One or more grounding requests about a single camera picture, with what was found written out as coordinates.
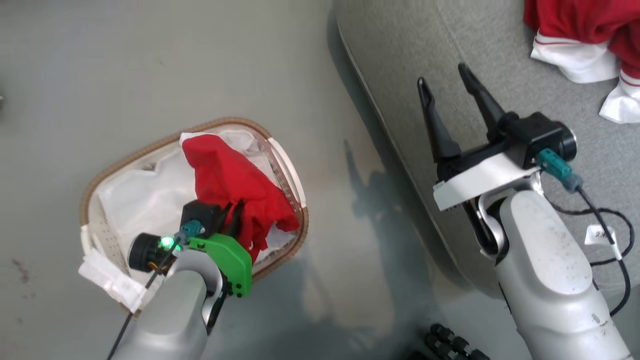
gray couch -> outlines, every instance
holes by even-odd
[[[464,61],[505,110],[527,116],[542,111],[575,131],[574,171],[597,205],[612,207],[640,224],[640,126],[617,125],[598,111],[617,80],[578,85],[554,66],[530,59],[534,33],[522,21],[521,0],[354,1],[337,3],[337,20],[346,49],[380,120],[431,219],[462,275],[483,292],[499,297],[493,265],[479,253],[462,209],[441,213],[433,201],[435,166],[426,140],[416,80],[424,76],[441,117],[463,149],[485,143],[486,129],[457,65]],[[553,179],[544,179],[548,196],[566,208],[582,209]],[[607,218],[623,247],[625,224]],[[592,216],[563,217],[580,243]],[[591,260],[611,256],[608,248],[584,248]],[[640,282],[640,251],[626,258],[632,285]],[[621,291],[616,264],[594,269],[603,290]]]

teal cable connector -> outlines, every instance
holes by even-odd
[[[571,166],[551,149],[539,152],[536,162],[542,170],[560,180],[568,192],[575,193],[582,187],[580,175],[574,174]]]
[[[197,220],[189,221],[180,227],[181,231],[187,233],[187,239],[194,238],[200,235],[200,230],[202,229],[202,224]]]

basket rim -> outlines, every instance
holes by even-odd
[[[194,126],[194,127],[183,129],[181,131],[178,131],[177,133],[174,133],[173,135],[170,135],[170,136],[167,136],[166,138],[158,140],[158,141],[156,141],[156,142],[154,142],[154,143],[152,143],[152,144],[140,149],[139,151],[134,152],[133,154],[123,158],[122,160],[116,162],[115,164],[111,165],[107,169],[103,170],[101,173],[99,173],[97,176],[95,176],[91,180],[91,182],[87,186],[86,190],[84,191],[83,198],[82,198],[82,201],[80,203],[80,226],[82,227],[82,226],[86,226],[86,225],[89,224],[89,201],[91,199],[91,196],[95,192],[95,189],[107,177],[111,176],[113,173],[115,173],[116,171],[118,171],[121,168],[125,167],[129,163],[132,163],[133,161],[136,161],[136,160],[142,158],[143,156],[146,156],[146,155],[150,154],[151,152],[154,152],[154,151],[156,151],[156,150],[158,150],[158,149],[160,149],[160,148],[162,148],[164,146],[167,146],[167,145],[169,145],[169,144],[171,144],[173,142],[179,141],[180,140],[180,134],[182,134],[182,133],[185,133],[185,132],[187,132],[187,133],[197,133],[197,132],[206,131],[206,130],[212,129],[214,127],[227,125],[227,124],[236,124],[236,125],[243,125],[243,126],[250,127],[254,131],[258,132],[260,135],[264,136],[265,139],[269,139],[269,138],[272,137],[271,134],[269,133],[269,131],[267,131],[264,127],[256,124],[255,122],[253,122],[251,120],[244,119],[244,118],[241,118],[241,117],[223,117],[223,118],[220,118],[220,119],[216,119],[216,120],[213,120],[213,121],[206,122],[204,124],[200,124],[200,125],[197,125],[197,126]],[[306,206],[304,208],[302,208],[301,214],[302,214],[302,221],[301,221],[301,224],[300,224],[300,233],[299,233],[298,237],[294,240],[293,246],[285,254],[283,254],[280,257],[278,257],[274,262],[268,264],[262,270],[260,270],[257,273],[253,274],[253,276],[252,276],[252,281],[253,282],[261,280],[262,278],[264,278],[265,276],[267,276],[268,274],[270,274],[271,272],[276,270],[278,267],[283,265],[286,261],[291,259],[298,252],[298,250],[300,249],[300,247],[304,243],[305,239],[307,238],[307,231],[308,231],[308,225],[309,225],[309,213],[308,213],[308,209],[307,209]]]

wicker basket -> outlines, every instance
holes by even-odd
[[[228,129],[243,130],[255,137],[260,151],[269,159],[269,164],[275,174],[278,186],[285,193],[300,222],[300,227],[295,231],[295,237],[292,241],[253,265],[253,281],[255,282],[282,265],[295,255],[302,246],[307,236],[308,228],[307,205],[300,179],[289,157],[280,144],[258,124],[246,119],[229,117],[186,129],[184,132],[216,133]],[[131,269],[123,256],[118,235],[112,230],[105,217],[97,190],[100,186],[117,179],[122,174],[134,169],[147,168],[169,152],[175,151],[180,147],[179,138],[181,133],[182,131],[126,157],[101,172],[91,182],[84,193],[80,209],[80,239],[85,255],[92,248],[96,248],[120,268],[123,273],[131,274]]]

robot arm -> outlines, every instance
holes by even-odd
[[[589,261],[543,196],[539,156],[551,151],[560,162],[574,159],[573,133],[541,113],[524,119],[505,113],[466,65],[459,70],[481,110],[489,144],[462,153],[442,124],[425,80],[418,80],[438,164],[438,207],[465,208],[535,360],[632,360],[593,284]],[[495,201],[506,190],[511,195]]]
[[[517,192],[499,216],[509,249],[495,270],[533,358],[633,360],[589,261],[549,202]]]
[[[207,286],[192,270],[169,277],[118,346],[114,360],[198,360],[207,343]]]

